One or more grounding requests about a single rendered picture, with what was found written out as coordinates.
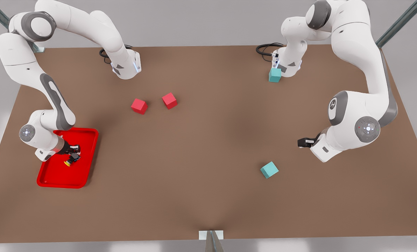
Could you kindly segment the red plastic tray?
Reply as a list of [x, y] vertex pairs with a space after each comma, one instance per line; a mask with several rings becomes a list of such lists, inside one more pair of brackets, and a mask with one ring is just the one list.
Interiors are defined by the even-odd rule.
[[67, 155], [53, 155], [42, 163], [37, 184], [51, 188], [82, 188], [87, 183], [99, 132], [93, 128], [73, 127], [69, 131], [56, 130], [54, 133], [71, 145], [80, 145], [80, 159], [67, 166]]

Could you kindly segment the red cube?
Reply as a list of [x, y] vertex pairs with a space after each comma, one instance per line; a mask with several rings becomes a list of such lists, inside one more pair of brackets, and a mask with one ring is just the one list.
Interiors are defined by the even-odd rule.
[[178, 104], [177, 99], [171, 92], [166, 94], [165, 96], [162, 96], [162, 101], [168, 110], [170, 110]]
[[148, 105], [145, 101], [136, 98], [131, 105], [131, 109], [136, 113], [144, 115], [148, 109]]

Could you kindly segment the small yellow blue toy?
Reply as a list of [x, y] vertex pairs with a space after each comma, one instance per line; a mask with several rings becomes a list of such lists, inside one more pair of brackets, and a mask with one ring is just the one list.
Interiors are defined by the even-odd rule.
[[64, 163], [67, 166], [70, 167], [74, 162], [78, 161], [79, 159], [80, 159], [79, 153], [71, 153], [71, 155], [69, 156], [69, 158], [66, 161], [64, 161]]

